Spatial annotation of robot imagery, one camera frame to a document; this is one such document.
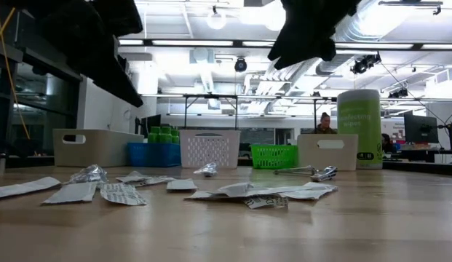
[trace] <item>label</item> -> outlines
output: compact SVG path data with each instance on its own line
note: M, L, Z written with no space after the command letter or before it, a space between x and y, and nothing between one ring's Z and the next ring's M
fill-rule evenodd
M381 113L379 101L358 100L338 105L339 134L358 135L357 166L372 167L382 164Z

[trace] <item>desk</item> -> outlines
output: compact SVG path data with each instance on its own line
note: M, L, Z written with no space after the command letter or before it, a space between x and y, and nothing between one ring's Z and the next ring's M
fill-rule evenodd
M0 186L75 168L8 170ZM131 168L108 168L111 181ZM204 190L240 181L301 185L307 178L239 167L205 179L191 170L139 169L195 178ZM183 201L165 185L140 188L145 207L92 203L40 207L56 190L0 200L0 261L452 261L452 178L391 170L340 172L339 191L288 209Z
M409 159L413 161L424 160L426 163L434 163L436 154L451 155L452 150L439 150L439 149L418 149L418 150L402 150L398 154L400 158Z

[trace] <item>computer monitor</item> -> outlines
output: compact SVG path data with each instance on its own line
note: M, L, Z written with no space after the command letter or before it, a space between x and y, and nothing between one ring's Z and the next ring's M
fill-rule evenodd
M439 143L434 117L404 115L405 142Z
M138 134L139 127L141 127L140 134L145 138L148 138L148 134L151 132L151 127L161 127L161 115L135 119L135 134Z

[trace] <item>basket handle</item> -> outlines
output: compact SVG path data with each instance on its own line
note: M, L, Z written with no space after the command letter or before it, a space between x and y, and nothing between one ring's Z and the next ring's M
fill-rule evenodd
M222 137L222 135L219 134L215 134L215 133L201 133L201 134L196 134L195 138L220 138Z
M63 134L61 140L66 145L83 145L87 142L87 137L85 135L77 135L76 133Z
M319 140L317 146L320 149L343 149L345 144L343 140Z

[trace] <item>torn paper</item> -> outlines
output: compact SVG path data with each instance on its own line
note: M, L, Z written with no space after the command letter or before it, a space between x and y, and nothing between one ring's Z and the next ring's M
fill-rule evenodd
M63 186L43 204L60 204L69 202L91 202L98 182L75 183Z
M269 195L269 196L251 196L243 201L250 209L259 207L287 207L289 199L287 197Z
M146 200L135 187L124 183L105 184L100 193L104 199L110 202L124 205L146 205Z
M337 190L336 186L323 183L306 183L303 186L283 186L277 188L258 188L251 183L236 183L224 186L214 192L197 191L186 199L228 199L279 194L281 197L293 199L319 199L324 194Z
M230 199L231 197L226 194L214 194L206 191L196 191L191 196L186 197L185 199L190 200L218 200L218 199Z
M192 179L177 179L170 181L166 189L167 190L195 190L198 187L195 186L195 183Z
M167 183L170 181L175 180L174 178L168 178L166 176L148 176L148 175L142 175L137 171L131 172L128 176L116 178L117 180L135 186L151 186L156 185L159 183Z
M337 190L337 186L313 182L306 183L303 187L305 188L304 190L289 191L280 193L279 195L281 195L282 197L289 197L292 199L318 200L325 194Z
M0 187L0 198L40 191L60 185L57 179L45 177L32 182Z

